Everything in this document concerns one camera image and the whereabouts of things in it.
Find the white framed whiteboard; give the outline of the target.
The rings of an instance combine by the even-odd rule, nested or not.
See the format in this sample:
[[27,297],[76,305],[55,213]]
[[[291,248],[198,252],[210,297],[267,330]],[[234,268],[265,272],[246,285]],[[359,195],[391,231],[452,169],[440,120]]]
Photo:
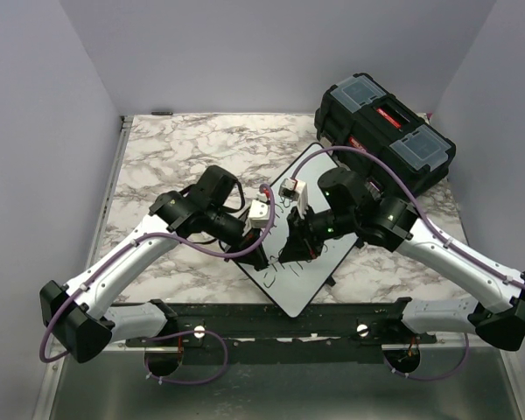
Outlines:
[[[289,208],[283,207],[278,194],[279,186],[283,179],[292,175],[302,160],[322,148],[320,143],[312,143],[307,146],[270,184],[275,196],[275,222],[262,243],[268,260],[278,257],[279,251],[286,243],[289,233],[286,218],[296,207],[295,204]],[[310,262],[279,263],[269,265],[267,269],[260,271],[255,271],[253,267],[240,263],[237,266],[276,306],[289,317],[295,318],[313,300],[326,280],[341,265],[354,247],[356,240],[355,234],[328,240],[324,244],[321,255]]]

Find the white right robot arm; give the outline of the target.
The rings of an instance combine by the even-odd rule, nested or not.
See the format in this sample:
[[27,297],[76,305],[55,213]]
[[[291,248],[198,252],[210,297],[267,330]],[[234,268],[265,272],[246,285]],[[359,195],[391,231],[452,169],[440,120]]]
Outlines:
[[473,333],[493,347],[520,349],[525,338],[525,270],[498,263],[444,233],[405,199],[376,198],[354,171],[336,167],[318,178],[329,207],[314,212],[307,186],[287,178],[280,197],[296,201],[287,218],[280,263],[314,260],[326,241],[354,234],[436,271],[468,293],[445,301],[411,299],[385,321],[387,336],[403,343],[415,333]]

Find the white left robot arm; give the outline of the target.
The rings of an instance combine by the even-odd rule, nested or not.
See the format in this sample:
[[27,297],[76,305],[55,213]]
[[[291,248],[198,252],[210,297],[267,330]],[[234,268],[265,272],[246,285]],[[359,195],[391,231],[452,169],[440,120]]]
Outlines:
[[64,284],[48,282],[39,292],[45,334],[39,348],[44,363],[55,338],[79,363],[92,360],[108,344],[151,339],[170,344],[177,332],[175,315],[162,301],[114,306],[116,298],[161,256],[183,244],[202,254],[263,270],[269,262],[263,241],[275,221],[275,197],[267,184],[251,202],[254,215],[234,216],[226,202],[242,184],[229,171],[209,166],[198,181],[181,191],[160,194],[137,227],[99,262]]

